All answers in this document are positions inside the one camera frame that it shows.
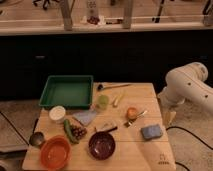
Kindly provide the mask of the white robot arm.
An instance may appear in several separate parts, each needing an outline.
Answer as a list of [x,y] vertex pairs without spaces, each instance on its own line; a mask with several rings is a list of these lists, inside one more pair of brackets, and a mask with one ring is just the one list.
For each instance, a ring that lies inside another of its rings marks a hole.
[[186,99],[213,114],[213,88],[205,84],[207,78],[208,69],[200,62],[174,68],[166,74],[166,86],[157,95],[165,127],[176,115],[174,108],[183,104]]

